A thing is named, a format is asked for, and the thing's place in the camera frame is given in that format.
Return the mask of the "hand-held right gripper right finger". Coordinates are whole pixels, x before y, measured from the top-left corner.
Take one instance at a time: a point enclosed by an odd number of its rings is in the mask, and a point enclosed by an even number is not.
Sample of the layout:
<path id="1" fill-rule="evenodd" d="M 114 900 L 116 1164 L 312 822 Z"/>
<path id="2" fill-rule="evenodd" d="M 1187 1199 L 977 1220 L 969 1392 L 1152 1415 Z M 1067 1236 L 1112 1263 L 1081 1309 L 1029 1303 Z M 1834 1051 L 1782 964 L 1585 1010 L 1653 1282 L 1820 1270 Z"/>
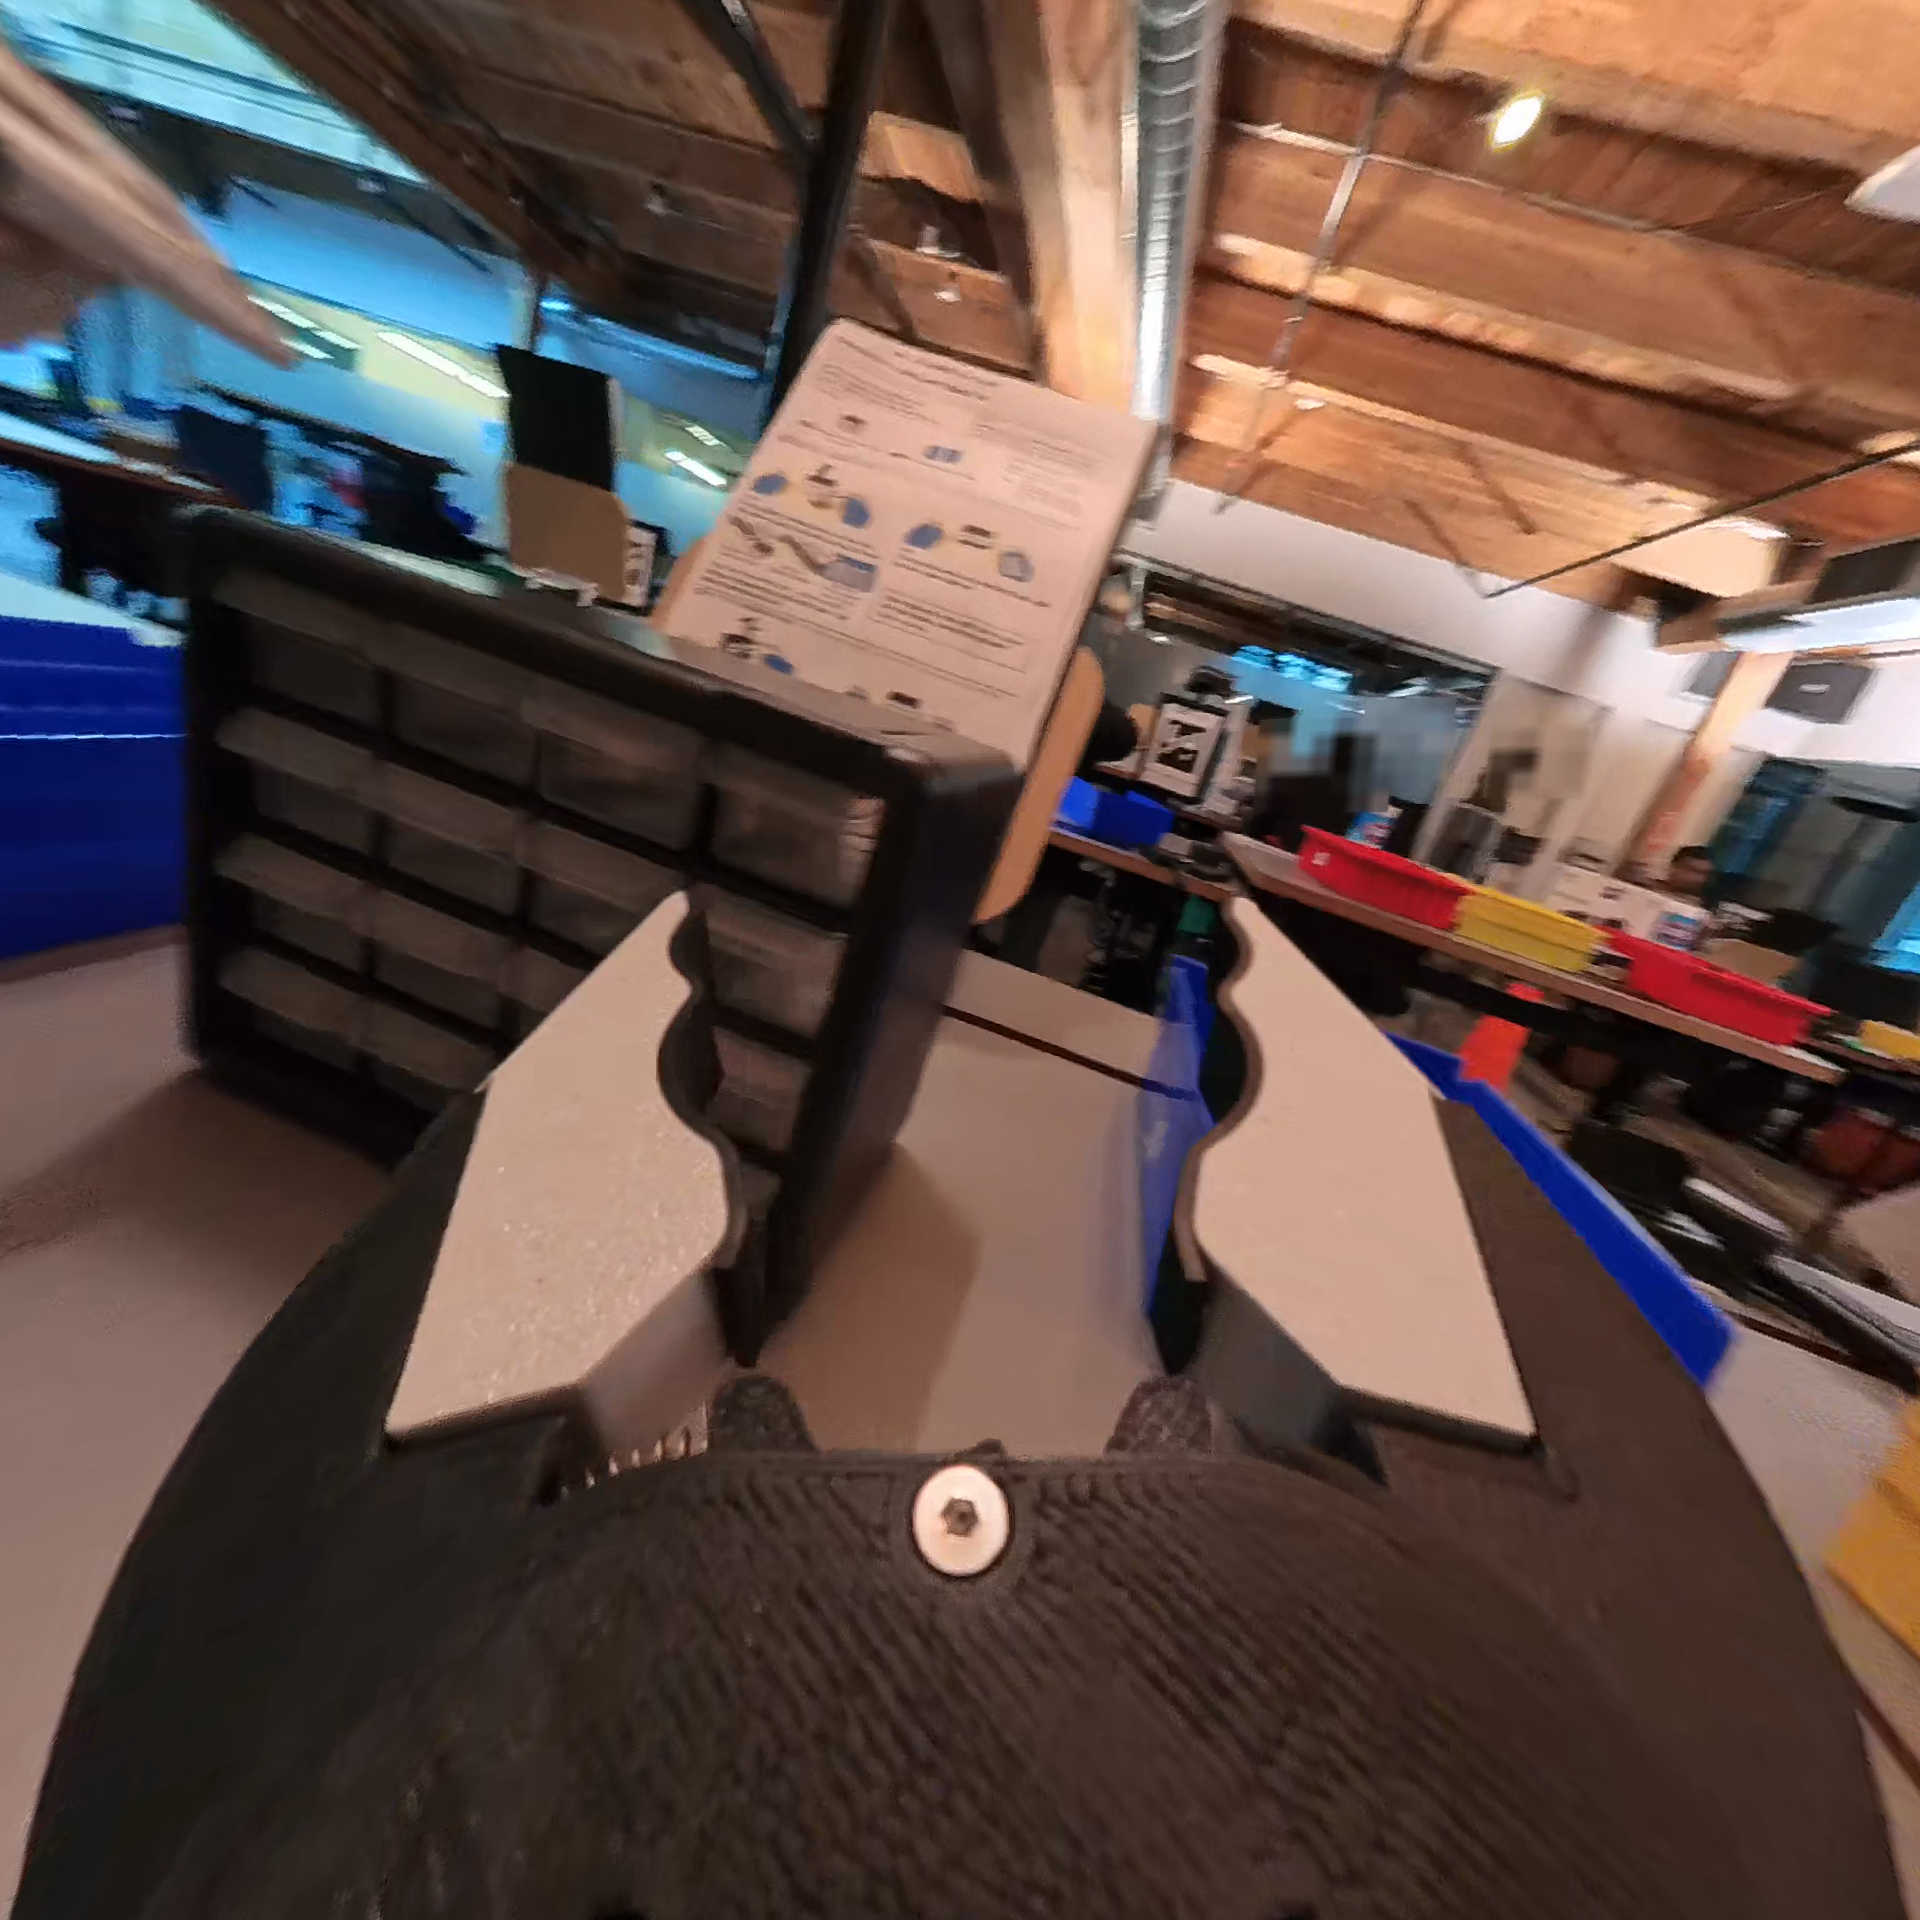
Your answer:
<path id="1" fill-rule="evenodd" d="M 1254 1447 L 1352 1447 L 1375 1424 L 1529 1447 L 1439 1093 L 1260 904 L 1223 922 L 1217 1020 L 1244 1070 L 1175 1189 L 1183 1374 Z"/>

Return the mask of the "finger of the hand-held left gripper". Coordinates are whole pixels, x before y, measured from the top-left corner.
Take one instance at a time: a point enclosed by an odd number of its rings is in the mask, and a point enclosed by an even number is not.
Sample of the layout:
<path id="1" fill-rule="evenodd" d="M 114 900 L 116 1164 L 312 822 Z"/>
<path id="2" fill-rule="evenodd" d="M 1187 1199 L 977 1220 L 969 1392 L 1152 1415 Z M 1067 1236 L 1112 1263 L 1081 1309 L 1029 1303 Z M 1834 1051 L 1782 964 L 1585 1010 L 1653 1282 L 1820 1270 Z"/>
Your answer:
<path id="1" fill-rule="evenodd" d="M 174 192 L 62 88 L 2 47 L 2 346 L 58 338 L 131 288 L 287 367 L 295 354 Z"/>

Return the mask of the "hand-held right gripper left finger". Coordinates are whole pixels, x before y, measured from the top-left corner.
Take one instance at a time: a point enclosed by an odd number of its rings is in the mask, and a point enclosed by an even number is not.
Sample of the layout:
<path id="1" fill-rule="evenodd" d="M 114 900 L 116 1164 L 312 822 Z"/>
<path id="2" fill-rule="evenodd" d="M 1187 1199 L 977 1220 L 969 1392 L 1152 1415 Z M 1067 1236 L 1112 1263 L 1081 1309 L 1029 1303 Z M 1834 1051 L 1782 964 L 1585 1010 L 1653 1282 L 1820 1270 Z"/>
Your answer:
<path id="1" fill-rule="evenodd" d="M 699 918 L 672 893 L 482 1087 L 386 1413 L 399 1445 L 559 1415 L 592 1471 L 669 1451 L 728 1368 L 717 1276 L 746 1234 L 701 1043 Z"/>

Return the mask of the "deep blue bin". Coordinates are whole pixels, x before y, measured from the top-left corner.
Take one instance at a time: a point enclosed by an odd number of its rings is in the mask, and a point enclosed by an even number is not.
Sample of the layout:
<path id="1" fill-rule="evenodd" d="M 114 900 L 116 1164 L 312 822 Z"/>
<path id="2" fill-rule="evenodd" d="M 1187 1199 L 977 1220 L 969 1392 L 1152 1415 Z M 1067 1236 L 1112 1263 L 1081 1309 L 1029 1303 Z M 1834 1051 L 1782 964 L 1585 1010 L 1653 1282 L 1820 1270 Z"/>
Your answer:
<path id="1" fill-rule="evenodd" d="M 1158 991 L 1158 1035 L 1137 1108 L 1137 1185 L 1142 1237 L 1144 1307 L 1164 1368 L 1179 1372 L 1192 1359 L 1202 1332 L 1200 1282 L 1191 1280 L 1173 1230 L 1179 1187 L 1189 1159 L 1216 1126 L 1210 1091 L 1223 1091 L 1223 1074 L 1208 1076 L 1216 1020 L 1216 991 L 1206 962 L 1177 954 L 1165 964 Z M 1433 1091 L 1474 1110 L 1526 1176 L 1589 1247 L 1622 1291 L 1699 1386 L 1710 1386 L 1734 1343 L 1730 1316 L 1712 1305 L 1678 1261 L 1581 1170 L 1572 1155 L 1535 1126 L 1491 1081 L 1476 1078 L 1464 1060 L 1433 1043 L 1395 1039 Z"/>

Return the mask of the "black drawer cabinet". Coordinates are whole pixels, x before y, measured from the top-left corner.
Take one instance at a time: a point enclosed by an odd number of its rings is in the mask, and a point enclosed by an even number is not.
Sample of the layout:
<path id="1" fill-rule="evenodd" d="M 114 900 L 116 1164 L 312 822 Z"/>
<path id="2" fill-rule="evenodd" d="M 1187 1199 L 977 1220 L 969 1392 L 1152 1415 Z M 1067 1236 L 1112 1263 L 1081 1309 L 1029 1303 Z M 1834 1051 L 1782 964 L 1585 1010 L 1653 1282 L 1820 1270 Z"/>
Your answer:
<path id="1" fill-rule="evenodd" d="M 698 646 L 694 660 L 674 658 L 640 617 L 580 608 L 557 590 L 438 571 L 407 554 L 220 506 L 181 510 L 172 546 L 187 606 L 185 927 L 195 1051 L 228 1091 L 378 1162 L 399 1164 L 436 1116 L 403 1141 L 397 1110 L 378 1093 L 361 1095 L 247 1043 L 210 1039 L 210 960 L 222 922 L 210 881 L 212 841 L 231 808 L 228 779 L 212 771 L 212 731 L 249 689 L 257 617 L 320 612 L 324 633 L 345 631 L 351 619 L 416 627 L 607 696 L 622 710 L 688 723 L 813 775 L 840 775 L 844 787 L 884 800 L 873 866 L 852 906 L 844 972 L 807 1053 L 811 1078 L 798 1130 L 769 1176 L 748 1170 L 742 1149 L 707 1112 L 717 1083 L 711 1041 L 723 1018 L 713 1008 L 705 927 L 694 908 L 703 927 L 696 945 L 703 1035 L 692 1093 L 703 1120 L 740 1157 L 750 1216 L 744 1249 L 721 1282 L 723 1315 L 740 1355 L 759 1349 L 798 1309 L 913 1107 L 961 954 L 956 935 L 971 924 L 1021 793 L 1019 771 L 994 748 L 954 733 L 909 746 L 902 735 L 871 731 L 857 704 L 852 712 L 807 712 L 800 698 L 807 687 L 792 677 L 748 679 L 736 660 Z"/>

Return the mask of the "large shallow blue bin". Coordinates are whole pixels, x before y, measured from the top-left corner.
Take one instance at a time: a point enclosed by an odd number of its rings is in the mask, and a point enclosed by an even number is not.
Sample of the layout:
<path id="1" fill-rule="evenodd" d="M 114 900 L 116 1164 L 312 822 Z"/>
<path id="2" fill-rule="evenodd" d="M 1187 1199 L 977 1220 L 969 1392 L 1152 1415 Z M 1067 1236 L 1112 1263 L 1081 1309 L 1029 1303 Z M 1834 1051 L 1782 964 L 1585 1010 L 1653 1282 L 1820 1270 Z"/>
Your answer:
<path id="1" fill-rule="evenodd" d="M 2 954 L 179 924 L 179 640 L 120 619 L 2 619 Z"/>

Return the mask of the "long wooden-edged table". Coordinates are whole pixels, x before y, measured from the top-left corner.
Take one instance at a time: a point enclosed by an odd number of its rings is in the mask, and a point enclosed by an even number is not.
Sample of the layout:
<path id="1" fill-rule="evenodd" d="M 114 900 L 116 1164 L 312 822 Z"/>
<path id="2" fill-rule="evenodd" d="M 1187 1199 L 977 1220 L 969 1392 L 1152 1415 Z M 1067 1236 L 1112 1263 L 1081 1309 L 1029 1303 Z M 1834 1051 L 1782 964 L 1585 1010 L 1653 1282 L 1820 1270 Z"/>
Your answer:
<path id="1" fill-rule="evenodd" d="M 1739 1022 L 1718 1020 L 1637 993 L 1633 966 L 1610 939 L 1580 968 L 1468 939 L 1456 920 L 1429 924 L 1354 899 L 1325 885 L 1295 850 L 1231 833 L 1221 841 L 1243 891 L 1273 906 L 1285 929 L 1314 924 L 1316 939 L 1364 937 L 1368 968 L 1395 972 L 1410 991 L 1439 995 L 1479 1016 L 1518 1022 L 1572 1045 L 1591 1045 L 1622 1060 L 1651 1058 L 1680 1076 L 1709 1056 L 1751 1060 L 1805 1085 L 1841 1087 L 1849 1068 L 1820 1055 L 1805 1033 L 1797 1043 L 1766 1039 Z"/>

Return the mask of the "yellow basket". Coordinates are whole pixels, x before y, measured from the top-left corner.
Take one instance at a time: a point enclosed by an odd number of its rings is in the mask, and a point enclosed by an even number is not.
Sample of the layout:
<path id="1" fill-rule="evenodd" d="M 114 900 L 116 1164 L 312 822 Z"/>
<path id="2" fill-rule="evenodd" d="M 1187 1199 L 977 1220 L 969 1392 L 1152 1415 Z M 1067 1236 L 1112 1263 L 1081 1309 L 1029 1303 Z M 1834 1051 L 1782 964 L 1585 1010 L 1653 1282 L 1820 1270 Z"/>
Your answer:
<path id="1" fill-rule="evenodd" d="M 1605 931 L 1597 924 L 1493 887 L 1462 895 L 1454 933 L 1551 972 L 1585 972 L 1605 947 Z"/>

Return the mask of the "red basket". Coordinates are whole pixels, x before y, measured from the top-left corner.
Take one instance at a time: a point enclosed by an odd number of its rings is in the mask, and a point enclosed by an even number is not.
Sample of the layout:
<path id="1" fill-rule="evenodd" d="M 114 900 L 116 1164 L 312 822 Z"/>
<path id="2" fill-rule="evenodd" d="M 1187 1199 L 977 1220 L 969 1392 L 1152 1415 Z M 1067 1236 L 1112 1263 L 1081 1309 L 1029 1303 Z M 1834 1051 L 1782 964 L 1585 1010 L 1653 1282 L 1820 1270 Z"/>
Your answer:
<path id="1" fill-rule="evenodd" d="M 1298 858 L 1302 874 L 1329 893 L 1435 929 L 1454 927 L 1462 902 L 1476 895 L 1470 879 L 1327 827 L 1304 829 Z"/>
<path id="2" fill-rule="evenodd" d="M 1693 951 L 1612 929 L 1606 947 L 1624 962 L 1624 989 L 1670 1012 L 1724 1026 L 1747 1039 L 1799 1045 L 1832 1008 L 1820 1001 L 1734 972 Z"/>

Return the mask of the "small blue bin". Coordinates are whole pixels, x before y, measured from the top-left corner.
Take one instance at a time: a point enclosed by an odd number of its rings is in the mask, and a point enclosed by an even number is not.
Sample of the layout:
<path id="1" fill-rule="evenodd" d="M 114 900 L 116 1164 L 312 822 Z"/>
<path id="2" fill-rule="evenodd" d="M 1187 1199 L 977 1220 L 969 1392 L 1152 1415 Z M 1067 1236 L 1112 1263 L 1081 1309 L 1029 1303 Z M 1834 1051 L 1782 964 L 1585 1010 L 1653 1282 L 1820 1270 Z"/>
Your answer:
<path id="1" fill-rule="evenodd" d="M 1127 850 L 1158 845 L 1173 825 L 1173 810 L 1152 795 L 1083 777 L 1069 779 L 1054 818 L 1058 831 Z"/>

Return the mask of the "set of cabinet drawers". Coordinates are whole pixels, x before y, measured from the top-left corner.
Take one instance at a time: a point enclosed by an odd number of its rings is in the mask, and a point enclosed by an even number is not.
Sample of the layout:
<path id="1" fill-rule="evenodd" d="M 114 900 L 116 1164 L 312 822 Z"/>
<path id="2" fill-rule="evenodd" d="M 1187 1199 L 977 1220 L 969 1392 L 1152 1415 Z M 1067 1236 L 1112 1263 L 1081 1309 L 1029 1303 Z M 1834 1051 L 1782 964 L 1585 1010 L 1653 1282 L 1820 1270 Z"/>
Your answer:
<path id="1" fill-rule="evenodd" d="M 212 731 L 212 1041 L 378 1093 L 411 1141 L 686 895 L 707 1112 L 778 1168 L 882 798 L 409 625 L 257 617 L 247 660 Z"/>

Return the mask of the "cardboard box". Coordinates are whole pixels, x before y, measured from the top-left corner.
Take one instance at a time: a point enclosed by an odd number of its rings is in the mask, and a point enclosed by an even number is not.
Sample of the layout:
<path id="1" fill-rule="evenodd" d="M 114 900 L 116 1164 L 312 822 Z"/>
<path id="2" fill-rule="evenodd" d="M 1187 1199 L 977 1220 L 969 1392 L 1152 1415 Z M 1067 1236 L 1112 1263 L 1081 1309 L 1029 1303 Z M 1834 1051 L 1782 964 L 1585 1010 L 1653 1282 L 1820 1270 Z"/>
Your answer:
<path id="1" fill-rule="evenodd" d="M 626 604 L 630 515 L 617 492 L 518 459 L 501 469 L 507 560 Z"/>

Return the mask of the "yellow plastic bin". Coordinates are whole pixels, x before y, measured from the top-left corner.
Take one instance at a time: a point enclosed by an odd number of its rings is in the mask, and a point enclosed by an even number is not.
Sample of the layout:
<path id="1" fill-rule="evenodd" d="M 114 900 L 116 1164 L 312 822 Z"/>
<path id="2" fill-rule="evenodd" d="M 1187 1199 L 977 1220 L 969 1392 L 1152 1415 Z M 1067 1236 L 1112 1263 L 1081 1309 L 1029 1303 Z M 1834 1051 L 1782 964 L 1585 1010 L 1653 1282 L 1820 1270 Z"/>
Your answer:
<path id="1" fill-rule="evenodd" d="M 1907 1652 L 1918 1655 L 1918 1405 L 1870 1471 L 1826 1567 Z"/>

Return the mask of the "black steel column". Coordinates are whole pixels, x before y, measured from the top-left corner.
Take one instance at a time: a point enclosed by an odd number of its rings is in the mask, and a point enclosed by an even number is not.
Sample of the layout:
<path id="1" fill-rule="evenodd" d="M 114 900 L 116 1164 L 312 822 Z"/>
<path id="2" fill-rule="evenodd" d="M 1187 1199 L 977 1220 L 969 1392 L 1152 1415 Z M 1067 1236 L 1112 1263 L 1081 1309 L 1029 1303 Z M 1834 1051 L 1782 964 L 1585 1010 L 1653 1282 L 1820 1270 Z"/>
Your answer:
<path id="1" fill-rule="evenodd" d="M 803 147 L 800 223 L 771 338 L 765 423 L 788 398 L 828 323 L 894 11 L 892 1 L 844 1 L 836 13 L 825 107 Z"/>

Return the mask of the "white instruction sheet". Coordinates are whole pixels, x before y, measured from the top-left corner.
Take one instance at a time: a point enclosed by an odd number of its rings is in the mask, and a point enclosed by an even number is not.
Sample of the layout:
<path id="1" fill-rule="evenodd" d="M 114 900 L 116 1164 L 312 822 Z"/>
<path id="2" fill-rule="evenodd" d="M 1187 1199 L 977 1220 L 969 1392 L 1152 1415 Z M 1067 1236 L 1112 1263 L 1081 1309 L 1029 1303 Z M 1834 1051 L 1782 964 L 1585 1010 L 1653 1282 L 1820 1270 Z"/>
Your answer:
<path id="1" fill-rule="evenodd" d="M 832 321 L 659 631 L 1031 760 L 1154 427 Z"/>

